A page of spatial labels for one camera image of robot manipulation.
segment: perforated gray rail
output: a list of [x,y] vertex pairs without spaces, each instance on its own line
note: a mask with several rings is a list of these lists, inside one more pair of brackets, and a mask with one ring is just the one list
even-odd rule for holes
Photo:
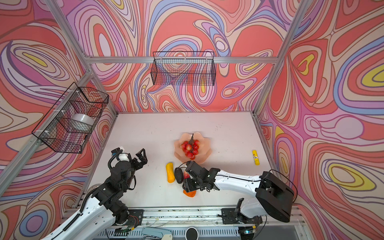
[[[162,228],[172,232],[174,238],[184,237],[185,232],[188,229],[187,227],[173,227],[173,228]],[[199,237],[239,237],[238,228],[237,227],[196,227],[199,232]],[[144,235],[141,234],[142,228],[136,228],[129,233],[116,233],[114,234],[113,228],[107,229],[107,234],[110,238],[131,238],[131,239],[139,239]],[[104,231],[101,231],[95,239],[107,239],[107,234]]]

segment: light blue tool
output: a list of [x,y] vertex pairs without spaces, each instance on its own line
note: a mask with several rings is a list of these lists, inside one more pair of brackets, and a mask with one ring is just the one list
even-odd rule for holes
[[172,233],[168,230],[153,228],[153,227],[144,227],[141,231],[141,234],[155,236],[161,240],[172,240]]

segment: yellow vegetable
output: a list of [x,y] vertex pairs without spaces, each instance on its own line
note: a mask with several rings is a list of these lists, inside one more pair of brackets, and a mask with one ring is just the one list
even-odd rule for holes
[[174,182],[175,181],[175,174],[173,173],[173,163],[169,162],[166,165],[166,169],[167,169],[168,182],[169,183]]

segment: bunch of red grapes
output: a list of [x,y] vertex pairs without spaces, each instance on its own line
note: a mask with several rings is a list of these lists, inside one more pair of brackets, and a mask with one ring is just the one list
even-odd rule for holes
[[183,144],[180,145],[180,148],[184,151],[185,156],[190,160],[194,160],[195,156],[199,154],[199,140],[193,140],[193,136],[191,140],[184,141]]

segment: metal mesh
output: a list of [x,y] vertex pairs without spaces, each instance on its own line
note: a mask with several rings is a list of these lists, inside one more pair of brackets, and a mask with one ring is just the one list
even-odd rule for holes
[[153,55],[153,85],[215,85],[216,67],[213,52],[170,51],[153,52]]
[[[77,88],[38,138],[55,152],[82,153],[108,100],[108,94],[96,89]],[[94,123],[89,125],[72,119],[76,113],[88,115]]]

